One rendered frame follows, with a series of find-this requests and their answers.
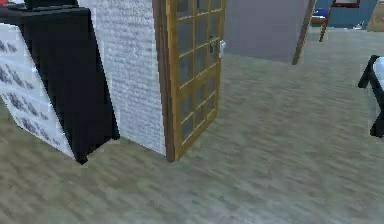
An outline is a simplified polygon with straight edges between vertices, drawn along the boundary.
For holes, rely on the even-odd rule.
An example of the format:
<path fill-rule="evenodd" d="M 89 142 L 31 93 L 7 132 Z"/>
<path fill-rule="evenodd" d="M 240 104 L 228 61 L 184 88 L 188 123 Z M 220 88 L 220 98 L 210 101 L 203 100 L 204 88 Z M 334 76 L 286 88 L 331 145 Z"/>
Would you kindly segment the wooden glass-paned room door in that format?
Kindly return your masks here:
<path fill-rule="evenodd" d="M 180 159 L 218 112 L 226 0 L 152 0 L 168 162 Z"/>

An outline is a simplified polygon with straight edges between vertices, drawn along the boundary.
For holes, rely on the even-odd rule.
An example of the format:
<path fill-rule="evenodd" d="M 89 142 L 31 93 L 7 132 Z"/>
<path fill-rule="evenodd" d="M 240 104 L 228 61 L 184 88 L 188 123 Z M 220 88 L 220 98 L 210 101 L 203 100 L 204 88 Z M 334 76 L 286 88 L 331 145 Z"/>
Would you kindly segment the black white chest of drawers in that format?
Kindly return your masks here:
<path fill-rule="evenodd" d="M 0 7 L 0 100 L 26 132 L 76 160 L 119 137 L 85 7 Z"/>

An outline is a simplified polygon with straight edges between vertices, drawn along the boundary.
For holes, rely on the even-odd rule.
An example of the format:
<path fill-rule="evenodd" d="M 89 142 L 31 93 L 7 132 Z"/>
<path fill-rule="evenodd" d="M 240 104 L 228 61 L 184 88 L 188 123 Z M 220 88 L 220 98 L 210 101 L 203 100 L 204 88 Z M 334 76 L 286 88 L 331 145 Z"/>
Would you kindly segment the brown wooden chair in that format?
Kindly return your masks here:
<path fill-rule="evenodd" d="M 361 0 L 332 0 L 332 3 L 327 9 L 314 8 L 311 16 L 311 23 L 321 25 L 319 41 L 322 42 L 324 39 L 333 8 L 358 8 L 360 2 Z"/>

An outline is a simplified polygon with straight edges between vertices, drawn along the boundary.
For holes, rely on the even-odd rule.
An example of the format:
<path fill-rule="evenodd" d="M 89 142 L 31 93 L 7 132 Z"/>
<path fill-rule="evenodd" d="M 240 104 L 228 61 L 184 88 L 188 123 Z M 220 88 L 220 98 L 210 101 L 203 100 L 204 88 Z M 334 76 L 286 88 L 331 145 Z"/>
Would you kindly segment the black object on chest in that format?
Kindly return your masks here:
<path fill-rule="evenodd" d="M 46 7 L 64 7 L 64 6 L 77 6 L 77 0 L 24 0 L 25 8 L 39 9 Z"/>

